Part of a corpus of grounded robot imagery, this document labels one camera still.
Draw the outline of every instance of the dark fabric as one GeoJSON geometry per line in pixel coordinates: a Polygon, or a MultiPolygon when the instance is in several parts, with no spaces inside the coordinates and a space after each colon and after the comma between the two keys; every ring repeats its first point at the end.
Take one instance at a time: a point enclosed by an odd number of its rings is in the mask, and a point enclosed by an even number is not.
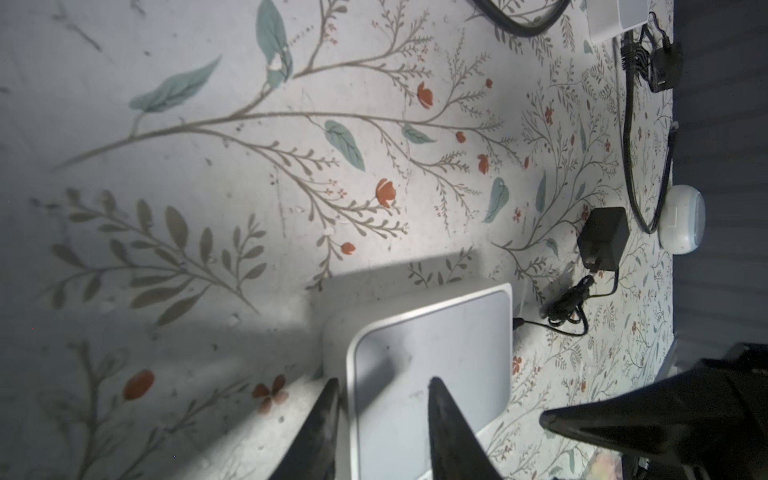
{"type": "Polygon", "coordinates": [[[674,90],[675,184],[703,194],[701,247],[674,257],[677,366],[768,343],[768,5],[683,0],[685,51],[674,90]]]}

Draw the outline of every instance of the black power adapter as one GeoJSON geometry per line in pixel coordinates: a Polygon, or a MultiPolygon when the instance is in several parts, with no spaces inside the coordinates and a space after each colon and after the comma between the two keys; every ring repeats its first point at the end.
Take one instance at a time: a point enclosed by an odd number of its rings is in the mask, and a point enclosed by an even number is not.
{"type": "Polygon", "coordinates": [[[629,223],[623,207],[595,208],[576,241],[581,262],[592,273],[617,272],[628,239],[629,223]]]}

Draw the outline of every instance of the white router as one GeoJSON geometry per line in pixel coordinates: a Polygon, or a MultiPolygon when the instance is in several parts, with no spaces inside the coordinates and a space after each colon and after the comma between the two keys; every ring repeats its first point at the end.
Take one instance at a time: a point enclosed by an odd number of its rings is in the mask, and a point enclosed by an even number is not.
{"type": "Polygon", "coordinates": [[[599,44],[648,22],[648,0],[587,0],[589,38],[599,44]]]}

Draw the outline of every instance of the teal leaf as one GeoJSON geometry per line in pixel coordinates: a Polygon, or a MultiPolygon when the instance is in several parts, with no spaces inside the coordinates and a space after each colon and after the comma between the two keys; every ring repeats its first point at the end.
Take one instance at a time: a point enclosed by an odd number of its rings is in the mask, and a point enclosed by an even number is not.
{"type": "Polygon", "coordinates": [[[413,125],[408,122],[402,126],[402,136],[407,138],[412,144],[427,144],[434,141],[422,132],[416,130],[413,125]]]}
{"type": "Polygon", "coordinates": [[[266,82],[276,88],[293,74],[293,58],[283,17],[272,0],[263,0],[256,14],[256,41],[266,57],[266,82]]]}
{"type": "Polygon", "coordinates": [[[352,133],[344,125],[337,121],[328,120],[326,122],[326,139],[336,147],[346,161],[360,171],[366,171],[366,164],[362,161],[362,154],[355,143],[352,133]]]}
{"type": "Polygon", "coordinates": [[[579,136],[581,137],[581,152],[586,153],[587,151],[587,135],[584,133],[584,124],[579,125],[579,136]]]}
{"type": "Polygon", "coordinates": [[[541,178],[541,182],[538,184],[538,192],[536,193],[536,211],[541,213],[544,210],[544,204],[547,201],[547,172],[544,172],[544,176],[541,178]]]}
{"type": "Polygon", "coordinates": [[[488,213],[485,215],[483,223],[491,223],[496,218],[498,212],[509,201],[509,189],[504,185],[501,177],[493,180],[491,188],[491,201],[488,203],[488,213]]]}
{"type": "Polygon", "coordinates": [[[133,97],[128,106],[145,113],[157,113],[184,103],[192,98],[208,81],[210,74],[219,64],[221,55],[208,65],[166,78],[153,91],[133,97]]]}
{"type": "Polygon", "coordinates": [[[554,255],[555,255],[557,258],[560,258],[560,256],[558,255],[558,243],[557,243],[557,242],[555,242],[555,241],[554,241],[553,239],[551,239],[551,238],[548,238],[547,240],[545,240],[545,241],[544,241],[544,243],[546,243],[546,244],[547,244],[547,247],[549,247],[549,248],[551,248],[551,249],[552,249],[552,251],[554,252],[554,255]]]}

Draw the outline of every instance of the floral wallpaper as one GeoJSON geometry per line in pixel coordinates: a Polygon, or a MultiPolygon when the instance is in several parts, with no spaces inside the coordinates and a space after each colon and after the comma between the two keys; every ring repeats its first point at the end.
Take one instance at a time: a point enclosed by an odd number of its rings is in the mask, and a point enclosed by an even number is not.
{"type": "MultiPolygon", "coordinates": [[[[590,210],[628,205],[586,8],[522,39],[461,0],[4,2],[0,478],[267,478],[334,310],[483,276],[537,318],[585,274],[590,210]]],[[[650,212],[672,99],[635,102],[650,212]]],[[[631,222],[588,336],[516,333],[482,437],[506,478],[581,473],[594,448],[538,413],[652,381],[671,270],[631,222]]]]}

